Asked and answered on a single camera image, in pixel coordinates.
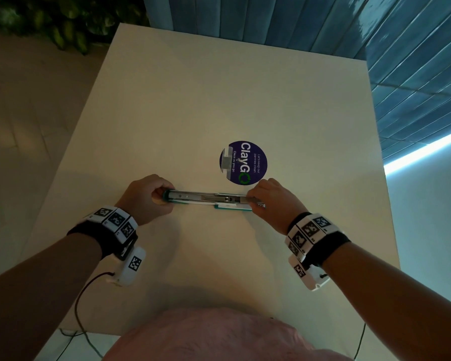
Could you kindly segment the teal and silver stapler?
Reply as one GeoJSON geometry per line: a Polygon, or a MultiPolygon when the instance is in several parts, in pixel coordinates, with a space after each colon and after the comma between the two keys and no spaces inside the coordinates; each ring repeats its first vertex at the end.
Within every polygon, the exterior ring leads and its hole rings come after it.
{"type": "Polygon", "coordinates": [[[201,193],[180,190],[166,190],[162,200],[176,204],[207,205],[216,209],[251,211],[250,204],[256,203],[265,208],[266,205],[257,198],[245,194],[201,193]]]}

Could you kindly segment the person's right hand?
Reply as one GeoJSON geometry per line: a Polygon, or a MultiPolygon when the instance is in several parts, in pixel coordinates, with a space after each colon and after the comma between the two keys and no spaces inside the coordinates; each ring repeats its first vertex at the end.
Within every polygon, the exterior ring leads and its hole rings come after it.
{"type": "Polygon", "coordinates": [[[255,187],[267,189],[265,208],[250,204],[252,212],[282,235],[288,234],[298,216],[309,213],[306,206],[274,178],[262,179],[255,187]]]}

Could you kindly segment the round purple sticker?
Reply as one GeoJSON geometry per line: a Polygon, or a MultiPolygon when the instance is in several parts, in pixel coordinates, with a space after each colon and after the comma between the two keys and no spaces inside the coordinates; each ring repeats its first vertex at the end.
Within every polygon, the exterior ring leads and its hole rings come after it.
{"type": "Polygon", "coordinates": [[[226,146],[219,157],[221,172],[230,182],[255,185],[262,180],[268,168],[265,152],[255,143],[239,140],[226,146]]]}

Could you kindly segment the green leafy plant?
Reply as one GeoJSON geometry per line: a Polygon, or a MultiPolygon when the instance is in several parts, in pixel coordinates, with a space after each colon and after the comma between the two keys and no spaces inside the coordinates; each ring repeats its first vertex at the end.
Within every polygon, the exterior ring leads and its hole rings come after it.
{"type": "Polygon", "coordinates": [[[149,27],[144,0],[0,0],[0,31],[47,37],[82,55],[109,45],[120,23],[149,27]]]}

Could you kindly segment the person's left hand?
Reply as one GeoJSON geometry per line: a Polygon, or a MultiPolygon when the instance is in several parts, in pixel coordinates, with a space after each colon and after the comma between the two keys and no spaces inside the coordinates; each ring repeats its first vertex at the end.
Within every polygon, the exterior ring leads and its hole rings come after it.
{"type": "Polygon", "coordinates": [[[139,226],[170,214],[173,204],[154,203],[152,192],[161,186],[174,186],[157,174],[148,175],[129,184],[118,202],[114,205],[131,215],[139,226]]]}

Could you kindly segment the person's left forearm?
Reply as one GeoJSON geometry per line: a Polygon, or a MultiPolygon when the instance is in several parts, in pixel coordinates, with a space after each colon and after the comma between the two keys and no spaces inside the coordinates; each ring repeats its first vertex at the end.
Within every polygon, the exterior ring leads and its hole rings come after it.
{"type": "Polygon", "coordinates": [[[76,233],[0,275],[0,361],[34,361],[101,258],[98,242],[76,233]]]}

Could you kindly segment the pink shirt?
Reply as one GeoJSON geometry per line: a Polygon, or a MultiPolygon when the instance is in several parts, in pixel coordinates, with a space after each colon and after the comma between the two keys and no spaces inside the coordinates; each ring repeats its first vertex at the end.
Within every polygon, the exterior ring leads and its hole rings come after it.
{"type": "Polygon", "coordinates": [[[280,320],[228,308],[171,309],[122,335],[102,361],[353,361],[280,320]]]}

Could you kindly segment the person's right forearm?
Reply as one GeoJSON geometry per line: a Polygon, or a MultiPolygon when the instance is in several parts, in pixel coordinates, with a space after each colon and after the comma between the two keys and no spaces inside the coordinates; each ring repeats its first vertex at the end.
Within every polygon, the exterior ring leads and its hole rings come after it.
{"type": "Polygon", "coordinates": [[[451,301],[354,243],[323,269],[401,361],[451,361],[451,301]]]}

